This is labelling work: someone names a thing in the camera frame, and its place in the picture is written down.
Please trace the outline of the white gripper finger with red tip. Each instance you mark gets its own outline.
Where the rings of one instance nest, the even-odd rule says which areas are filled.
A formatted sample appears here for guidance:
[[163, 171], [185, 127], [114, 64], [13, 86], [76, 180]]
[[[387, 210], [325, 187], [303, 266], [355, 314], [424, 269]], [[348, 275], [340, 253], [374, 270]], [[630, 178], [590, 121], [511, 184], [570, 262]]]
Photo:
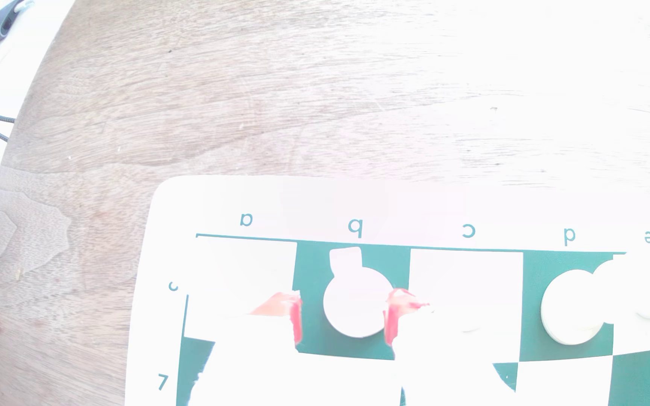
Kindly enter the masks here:
[[384, 338], [406, 405], [518, 405], [493, 364], [446, 313], [396, 288], [386, 299]]
[[301, 307], [299, 291], [280, 291], [227, 321], [188, 404], [296, 405]]

